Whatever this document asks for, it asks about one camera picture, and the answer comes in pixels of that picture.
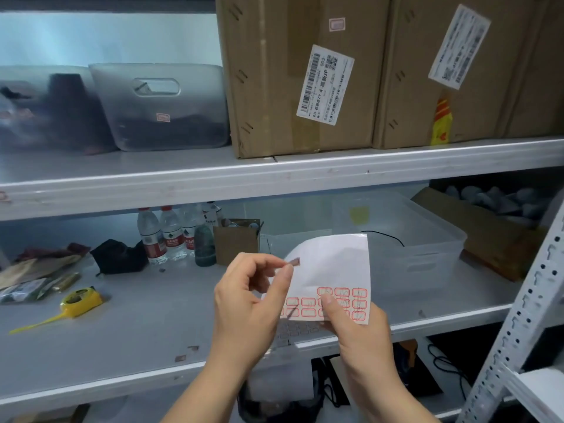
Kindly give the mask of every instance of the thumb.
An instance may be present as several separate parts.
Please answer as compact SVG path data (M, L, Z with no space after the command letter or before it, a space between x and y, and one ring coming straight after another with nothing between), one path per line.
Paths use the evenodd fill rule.
M323 313L329 317L338 337L344 335L351 324L356 325L355 322L347 316L347 313L345 313L337 300L329 294L323 294L321 296L321 304L323 304Z
M266 308L266 312L275 313L276 318L280 316L282 307L284 307L293 273L294 266L291 264L286 264L278 270L278 273L274 276L274 280L272 280L272 284L268 288L268 291L266 291L266 297L261 303L261 305Z

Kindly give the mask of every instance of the hand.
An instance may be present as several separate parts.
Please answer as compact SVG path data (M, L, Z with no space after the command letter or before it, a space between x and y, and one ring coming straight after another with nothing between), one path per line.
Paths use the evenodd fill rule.
M321 296L321 302L330 319L328 328L339 338L341 357L357 405L368 408L377 399L386 400L387 393L403 388L395 367L390 325L384 311L370 303L368 325L358 325L332 296Z
M246 376L272 344L293 272L293 266L277 256L240 253L235 257L215 286L208 362L228 362ZM273 276L270 284L268 278ZM267 292L264 300L253 290Z

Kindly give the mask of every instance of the right hand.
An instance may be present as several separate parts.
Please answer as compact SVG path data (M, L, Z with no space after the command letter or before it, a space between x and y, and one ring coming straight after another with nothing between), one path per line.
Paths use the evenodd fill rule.
M375 400L386 400L388 394L402 389L384 311L370 303L368 325L358 325L334 297L325 294L321 296L321 303L331 326L324 325L339 338L341 357L357 405L368 407Z

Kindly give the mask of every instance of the plastic bottle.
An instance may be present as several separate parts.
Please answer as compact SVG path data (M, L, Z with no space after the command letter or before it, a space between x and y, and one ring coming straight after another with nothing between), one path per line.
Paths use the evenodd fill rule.
M140 207L137 215L137 229L145 246L147 258L151 264L161 264L166 261L165 238L157 216L147 207Z
M180 208L180 221L182 222L182 234L188 250L188 255L194 257L194 233L200 221L201 210L198 211L194 205L182 205Z
M184 245L182 224L172 206L161 206L161 230L165 237L166 253L173 260L184 258L188 250Z
M194 260L200 267L213 266L215 258L215 241L211 226L206 222L201 205L197 206L197 226L194 232Z
M204 214L204 218L208 223L208 226L211 227L211 231L213 234L213 228L215 226L221 225L221 220L223 219L223 212L221 208L215 204L215 202L206 202L204 205L204 209L202 211Z

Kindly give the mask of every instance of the brown cardboard box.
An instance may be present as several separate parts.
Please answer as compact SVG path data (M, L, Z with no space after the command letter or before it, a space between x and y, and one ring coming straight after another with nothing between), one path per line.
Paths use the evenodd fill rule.
M258 252L260 228L249 227L251 223L261 225L259 219L231 218L239 227L214 226L215 256L220 266L228 266L239 252Z
M236 156L370 147L388 5L389 0L216 0ZM344 29L331 31L332 24ZM296 115L314 44L354 58L335 125Z
M450 142L500 135L498 119L534 1L392 0L373 146L429 145L444 96L454 118ZM491 23L455 90L428 76L459 4Z
M564 0L538 0L505 136L564 134Z
M424 188L412 200L463 230L464 249L495 272L512 281L523 280L546 231L528 230L482 207Z

